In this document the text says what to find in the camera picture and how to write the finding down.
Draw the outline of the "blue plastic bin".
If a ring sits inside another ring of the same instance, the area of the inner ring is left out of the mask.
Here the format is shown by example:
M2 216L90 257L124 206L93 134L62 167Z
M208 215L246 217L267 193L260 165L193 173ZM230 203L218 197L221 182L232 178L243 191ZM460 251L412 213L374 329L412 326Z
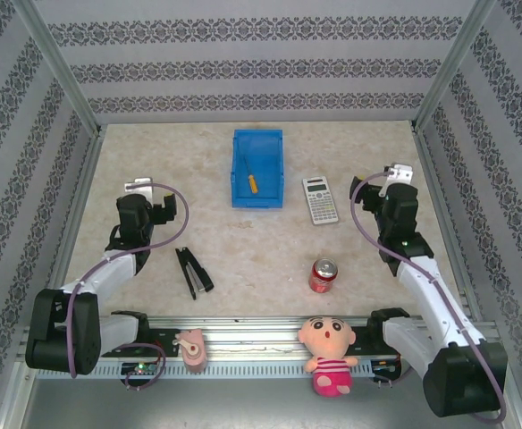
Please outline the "blue plastic bin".
M284 200L284 151L282 130L237 129L232 142L230 175L232 207L282 208ZM257 182L254 195L248 183L243 157L249 161Z

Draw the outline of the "white scientific calculator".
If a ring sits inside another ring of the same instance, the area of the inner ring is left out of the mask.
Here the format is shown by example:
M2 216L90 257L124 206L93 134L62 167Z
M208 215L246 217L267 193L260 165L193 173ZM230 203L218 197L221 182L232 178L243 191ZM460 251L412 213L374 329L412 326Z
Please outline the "white scientific calculator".
M306 178L302 181L312 224L333 224L339 221L328 180L324 176Z

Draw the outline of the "black stapler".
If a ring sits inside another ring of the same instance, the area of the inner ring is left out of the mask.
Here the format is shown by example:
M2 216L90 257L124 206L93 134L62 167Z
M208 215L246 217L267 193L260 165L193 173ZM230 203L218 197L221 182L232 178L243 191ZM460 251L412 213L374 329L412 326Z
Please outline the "black stapler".
M214 283L193 253L186 247L177 248L175 252L192 299L196 300L199 293L212 291Z

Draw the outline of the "red soda can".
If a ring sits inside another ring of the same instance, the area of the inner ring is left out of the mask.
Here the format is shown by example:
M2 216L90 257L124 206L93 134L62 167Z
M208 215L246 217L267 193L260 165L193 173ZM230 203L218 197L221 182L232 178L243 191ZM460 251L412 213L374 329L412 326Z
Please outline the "red soda can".
M312 265L309 287L316 293L326 293L332 288L337 275L338 267L331 258L319 258Z

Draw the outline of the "pink plush toy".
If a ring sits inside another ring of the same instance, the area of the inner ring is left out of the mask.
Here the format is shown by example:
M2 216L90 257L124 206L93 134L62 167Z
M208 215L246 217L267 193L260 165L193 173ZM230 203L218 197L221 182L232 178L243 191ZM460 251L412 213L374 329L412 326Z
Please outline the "pink plush toy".
M184 365L190 373L198 374L206 369L208 358L201 329L177 333L173 345L179 347Z

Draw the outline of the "plush doll pink striped shirt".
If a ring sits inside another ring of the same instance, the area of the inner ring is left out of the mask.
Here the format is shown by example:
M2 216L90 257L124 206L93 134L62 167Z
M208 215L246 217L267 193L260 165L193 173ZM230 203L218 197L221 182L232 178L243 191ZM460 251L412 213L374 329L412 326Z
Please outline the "plush doll pink striped shirt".
M315 392L326 398L348 395L351 369L358 364L356 357L347 355L356 342L352 328L337 317L313 316L302 324L298 339L311 354L304 370L312 374Z

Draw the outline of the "small green circuit board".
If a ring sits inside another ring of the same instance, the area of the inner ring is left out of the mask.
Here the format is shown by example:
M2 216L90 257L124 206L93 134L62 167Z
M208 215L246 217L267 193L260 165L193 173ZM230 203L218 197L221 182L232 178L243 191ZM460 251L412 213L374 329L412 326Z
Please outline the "small green circuit board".
M121 375L133 373L139 376L155 375L159 369L157 364L143 362L127 362L122 364Z

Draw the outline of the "aluminium table side rail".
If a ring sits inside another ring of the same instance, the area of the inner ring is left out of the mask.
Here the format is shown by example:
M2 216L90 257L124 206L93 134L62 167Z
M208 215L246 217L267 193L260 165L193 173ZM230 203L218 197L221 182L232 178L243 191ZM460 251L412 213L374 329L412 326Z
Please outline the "aluminium table side rail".
M423 168L426 185L433 202L443 243L450 261L450 268L453 272L459 295L462 298L462 306L469 310L470 317L474 322L483 322L484 316L477 302L466 261L460 249L450 212L446 205L445 195L434 169L432 157L429 154L423 135L413 122L411 123L411 131L417 148L418 158Z

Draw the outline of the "orange handled screwdriver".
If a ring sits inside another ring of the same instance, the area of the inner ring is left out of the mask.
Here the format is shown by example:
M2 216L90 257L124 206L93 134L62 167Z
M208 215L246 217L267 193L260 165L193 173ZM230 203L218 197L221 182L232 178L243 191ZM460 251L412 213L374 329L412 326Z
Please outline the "orange handled screwdriver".
M247 173L248 173L248 183L250 186L250 190L254 195L256 195L258 193L258 187L257 187L255 175L253 174L253 171L251 169L248 159L244 156L243 160L244 160L244 164L246 166Z

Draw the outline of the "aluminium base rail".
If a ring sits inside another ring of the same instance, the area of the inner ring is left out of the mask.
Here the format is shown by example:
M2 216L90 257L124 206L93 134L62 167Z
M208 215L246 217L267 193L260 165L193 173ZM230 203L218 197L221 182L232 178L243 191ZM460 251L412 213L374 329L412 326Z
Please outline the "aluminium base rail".
M372 359L395 358L396 351L387 346L364 346L368 344L366 316L343 317L357 331L357 345L349 353L354 356L370 355ZM152 342L157 337L165 347L167 357L181 359L178 349L172 345L174 331L202 329L207 355L211 360L302 360L308 356L298 342L298 330L305 317L161 317L149 316L148 326ZM496 323L473 322L476 329L489 341L500 342Z

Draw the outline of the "aluminium frame post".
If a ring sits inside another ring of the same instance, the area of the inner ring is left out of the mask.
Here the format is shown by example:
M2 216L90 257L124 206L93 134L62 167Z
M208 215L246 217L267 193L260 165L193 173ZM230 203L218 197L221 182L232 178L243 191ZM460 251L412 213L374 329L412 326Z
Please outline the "aluminium frame post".
M84 96L78 81L72 73L71 67L64 59L54 36L43 20L37 6L33 0L12 0L12 3L45 58L51 72L61 84L74 111L86 127L88 134L90 136L97 135L101 125L98 123L87 98Z
M411 122L415 133L419 133L431 118L495 3L496 0L475 0L440 70L436 73L433 84L428 89L414 120Z

